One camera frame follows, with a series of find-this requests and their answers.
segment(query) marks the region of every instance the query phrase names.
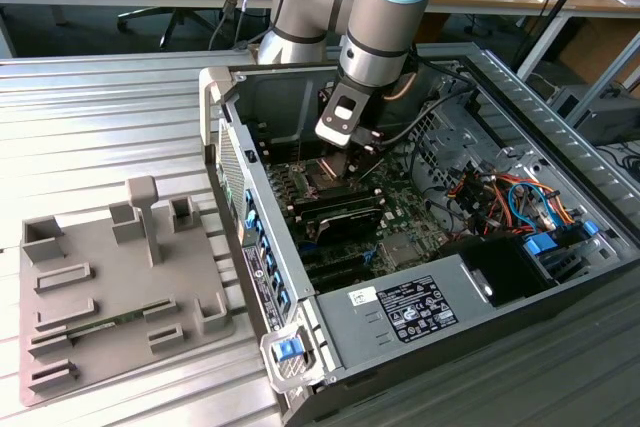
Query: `blue cable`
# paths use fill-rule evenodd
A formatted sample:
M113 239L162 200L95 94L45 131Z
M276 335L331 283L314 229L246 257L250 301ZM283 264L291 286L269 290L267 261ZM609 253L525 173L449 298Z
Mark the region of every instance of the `blue cable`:
M538 194L540 196L540 198L542 199L542 203L544 205L544 208L547 210L547 213L549 214L549 217L551 218L553 223L556 225L556 227L560 227L560 226L564 225L564 222L562 221L560 216L557 215L556 213L554 213L553 210L551 209L551 206L549 205L549 201L545 197L544 193L537 186L535 186L533 184L530 184L529 182L518 182L517 184L514 184L511 187L511 189L509 190L509 195L507 196L507 200L509 201L509 208L511 209L511 212L513 213L513 215L515 215L518 219L522 220L523 222L526 222L531 227L533 227L533 232L534 233L538 232L538 228L537 228L536 224L532 220L520 215L520 213L516 209L516 206L515 206L515 204L513 202L513 193L515 192L516 187L519 186L519 185L525 185L525 186L531 188L531 190L533 190L536 194Z

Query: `sticker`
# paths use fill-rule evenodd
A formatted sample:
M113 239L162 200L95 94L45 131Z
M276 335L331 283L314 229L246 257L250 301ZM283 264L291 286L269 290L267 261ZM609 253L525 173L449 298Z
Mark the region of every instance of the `sticker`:
M378 300L401 342L408 343L458 323L430 275L382 290Z
M377 299L376 288L371 286L365 289L354 290L353 292L349 292L349 298L354 306L373 302Z

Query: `metal panel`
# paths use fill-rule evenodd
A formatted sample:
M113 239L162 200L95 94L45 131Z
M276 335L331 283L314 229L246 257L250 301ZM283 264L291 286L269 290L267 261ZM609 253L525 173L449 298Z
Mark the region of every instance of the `metal panel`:
M0 91L12 91L0 95L1 421L280 424L198 140L198 70L250 62L247 54L197 52L28 59L0 66ZM191 194L198 202L236 333L46 408L23 407L17 376L20 219L56 213L61 225L72 225L105 218L106 205L122 195L122 181L145 174L157 177L164 199Z

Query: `label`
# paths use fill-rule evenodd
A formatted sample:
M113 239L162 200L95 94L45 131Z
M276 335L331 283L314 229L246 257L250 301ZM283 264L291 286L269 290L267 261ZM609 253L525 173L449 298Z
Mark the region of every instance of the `label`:
M354 306L373 302L376 300L376 288L371 286L360 290L354 290L353 292L349 292L349 298Z
M258 251L255 247L246 247L242 249L242 252L249 267L249 273L251 274L251 280L256 294L258 294L260 309L267 323L267 328L270 332L278 330L282 327L280 312L278 312L276 304L271 297L269 276L265 274Z
M401 342L408 343L458 323L430 275L382 290L378 300Z

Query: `table leg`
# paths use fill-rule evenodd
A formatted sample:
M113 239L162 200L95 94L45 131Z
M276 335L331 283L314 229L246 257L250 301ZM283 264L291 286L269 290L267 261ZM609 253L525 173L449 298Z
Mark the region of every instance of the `table leg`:
M556 40L556 37L569 18L569 15L560 13L555 19L553 19L542 37L540 37L538 43L533 46L533 49L529 52L529 55L518 69L518 77L522 80L527 80L531 72L533 72L533 69L538 65L538 62L540 62L549 47L551 47L553 41Z
M0 59L11 59L15 56L16 52L13 50L13 44L9 38L9 31L0 16Z

